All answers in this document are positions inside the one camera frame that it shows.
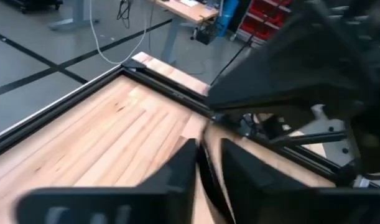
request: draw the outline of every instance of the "metal rod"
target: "metal rod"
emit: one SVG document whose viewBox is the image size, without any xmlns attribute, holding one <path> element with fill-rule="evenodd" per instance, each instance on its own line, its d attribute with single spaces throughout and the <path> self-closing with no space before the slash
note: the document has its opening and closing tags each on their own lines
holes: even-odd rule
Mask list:
<svg viewBox="0 0 380 224">
<path fill-rule="evenodd" d="M 318 144 L 326 142 L 337 142 L 346 139 L 344 131 L 329 133 L 306 134 L 303 136 L 282 136 L 271 140 L 271 144 L 277 146 L 301 146 L 306 144 Z"/>
<path fill-rule="evenodd" d="M 314 162 L 316 162 L 317 164 L 319 164 L 320 166 L 323 166 L 323 167 L 326 167 L 327 169 L 329 169 L 330 171 L 334 172 L 335 174 L 337 174 L 340 170 L 340 166 L 338 164 L 335 164 L 334 162 L 328 160 L 327 158 L 325 157 L 322 157 L 321 155 L 307 149 L 306 147 L 303 147 L 303 146 L 286 146 L 286 147 L 283 147 L 283 148 L 287 148 L 307 159 L 310 159 Z"/>
</svg>

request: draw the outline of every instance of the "desk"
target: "desk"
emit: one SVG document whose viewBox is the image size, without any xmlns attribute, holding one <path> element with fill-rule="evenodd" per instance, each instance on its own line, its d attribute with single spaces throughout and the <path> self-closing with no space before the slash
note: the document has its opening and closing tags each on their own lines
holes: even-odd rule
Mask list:
<svg viewBox="0 0 380 224">
<path fill-rule="evenodd" d="M 134 58 L 204 93 L 208 85 L 145 53 Z M 0 223 L 14 223 L 11 209 L 26 191 L 49 186 L 135 186 L 157 170 L 206 118 L 119 76 L 42 129 L 0 155 Z M 333 183 L 247 139 L 217 126 L 207 141 L 220 169 L 220 139 L 230 138 L 283 173 L 313 187 Z M 194 223 L 212 224 L 197 178 Z"/>
<path fill-rule="evenodd" d="M 213 18 L 219 13 L 216 9 L 207 9 L 203 4 L 197 4 L 193 7 L 189 7 L 176 0 L 154 1 L 156 4 L 175 14 L 172 18 L 172 23 L 170 24 L 169 32 L 165 41 L 164 51 L 162 52 L 161 57 L 162 61 L 169 64 L 175 62 L 175 58 L 172 56 L 172 50 L 178 29 L 180 27 L 180 23 L 185 19 L 195 24 L 200 24 L 202 21 Z"/>
<path fill-rule="evenodd" d="M 71 30 L 83 26 L 89 26 L 90 20 L 85 19 L 85 2 L 84 0 L 74 0 L 72 6 L 72 18 L 49 24 L 51 30 Z M 93 23 L 99 23 L 99 19 L 93 19 Z"/>
</svg>

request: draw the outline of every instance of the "red storage bin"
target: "red storage bin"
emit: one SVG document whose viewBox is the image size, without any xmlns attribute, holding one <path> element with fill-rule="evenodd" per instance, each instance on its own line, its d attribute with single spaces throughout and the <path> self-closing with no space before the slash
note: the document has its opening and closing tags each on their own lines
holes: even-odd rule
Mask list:
<svg viewBox="0 0 380 224">
<path fill-rule="evenodd" d="M 254 34 L 256 37 L 262 40 L 268 40 L 270 36 L 276 31 L 275 29 L 249 16 L 247 16 L 244 22 L 241 24 L 241 29 L 250 34 Z"/>
<path fill-rule="evenodd" d="M 277 3 L 277 4 L 279 4 L 279 3 L 281 2 L 281 0 L 270 0 L 270 1 L 273 1 L 273 2 L 275 2 L 275 3 Z M 286 0 L 286 1 L 284 1 L 284 2 L 281 4 L 281 6 L 287 7 L 291 2 L 292 2 L 292 0 Z"/>
<path fill-rule="evenodd" d="M 254 0 L 249 8 L 249 13 L 261 18 L 262 20 L 267 19 L 268 22 L 277 26 L 281 26 L 286 18 L 285 11 L 276 10 L 275 6 L 263 0 Z"/>
</svg>

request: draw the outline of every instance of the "blue cylinder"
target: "blue cylinder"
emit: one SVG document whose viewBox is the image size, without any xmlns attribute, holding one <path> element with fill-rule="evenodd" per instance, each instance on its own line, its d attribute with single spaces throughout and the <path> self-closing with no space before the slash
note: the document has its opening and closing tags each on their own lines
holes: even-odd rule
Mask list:
<svg viewBox="0 0 380 224">
<path fill-rule="evenodd" d="M 218 22 L 221 27 L 221 31 L 219 33 L 220 37 L 224 36 L 231 18 L 234 16 L 234 12 L 238 6 L 238 3 L 238 0 L 225 0 L 223 4 L 223 12 L 218 18 Z"/>
</svg>

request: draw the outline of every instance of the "gray floor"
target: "gray floor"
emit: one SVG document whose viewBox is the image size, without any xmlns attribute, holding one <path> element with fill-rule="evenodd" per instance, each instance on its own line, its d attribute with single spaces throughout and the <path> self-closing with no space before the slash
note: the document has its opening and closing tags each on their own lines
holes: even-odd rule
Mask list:
<svg viewBox="0 0 380 224">
<path fill-rule="evenodd" d="M 89 0 L 86 0 L 85 14 L 87 17 L 89 14 L 88 4 Z M 50 8 L 50 10 L 24 15 L 16 7 L 0 0 L 0 34 L 53 63 L 61 64 L 69 61 L 96 49 L 90 27 L 60 32 L 51 31 L 48 28 L 47 24 L 50 22 L 69 18 L 72 13 L 71 5 L 72 2 L 65 1 L 59 11 Z M 147 16 L 147 26 L 149 26 L 149 14 L 152 6 L 150 1 L 134 1 L 129 29 L 123 26 L 122 21 L 116 20 L 118 6 L 118 0 L 93 0 L 93 17 L 101 19 L 101 22 L 95 25 L 100 46 L 143 30 L 144 14 Z M 169 11 L 164 11 L 156 6 L 152 25 L 170 18 L 172 18 L 172 14 Z M 143 51 L 157 58 L 160 57 L 169 25 L 164 25 L 151 32 L 151 51 L 148 44 L 149 34 L 147 34 L 135 53 Z M 224 37 L 219 37 L 212 44 L 203 45 L 190 40 L 191 31 L 190 28 L 183 27 L 178 33 L 174 49 L 177 58 L 175 66 L 194 74 L 195 77 L 204 82 L 210 83 L 243 43 L 230 42 Z M 141 36 L 131 39 L 107 50 L 104 54 L 110 60 L 121 61 L 129 55 L 140 39 Z M 68 67 L 67 70 L 91 80 L 112 66 L 99 55 L 95 55 Z M 46 64 L 0 41 L 0 86 L 47 68 Z M 0 131 L 78 86 L 80 84 L 75 80 L 64 74 L 55 73 L 0 95 Z"/>
</svg>

